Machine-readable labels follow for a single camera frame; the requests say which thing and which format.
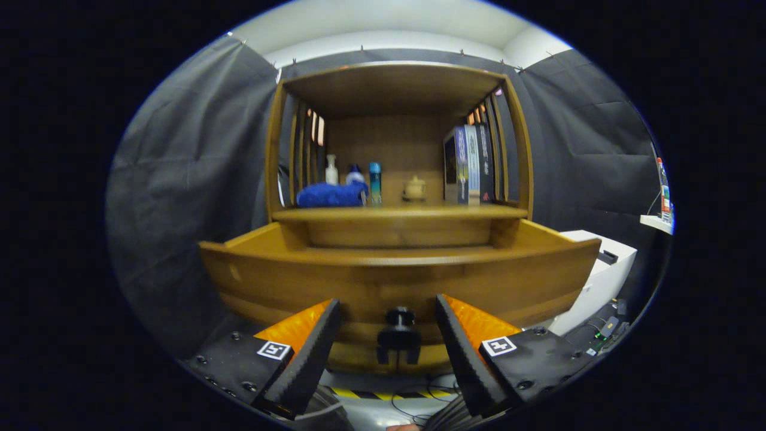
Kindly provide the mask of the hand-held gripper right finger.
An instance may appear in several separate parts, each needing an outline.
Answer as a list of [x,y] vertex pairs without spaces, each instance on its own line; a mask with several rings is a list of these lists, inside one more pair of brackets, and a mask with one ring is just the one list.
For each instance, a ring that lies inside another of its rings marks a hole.
[[471,415],[488,418],[547,398],[597,357],[544,327],[519,331],[463,301],[439,294],[435,317]]

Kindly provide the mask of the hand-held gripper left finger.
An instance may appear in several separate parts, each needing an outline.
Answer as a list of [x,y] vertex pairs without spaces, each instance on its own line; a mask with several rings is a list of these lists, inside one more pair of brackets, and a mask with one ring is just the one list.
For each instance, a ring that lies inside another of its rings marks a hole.
[[219,336],[184,364],[230,398],[293,420],[317,391],[341,321],[340,302],[331,298],[254,335]]

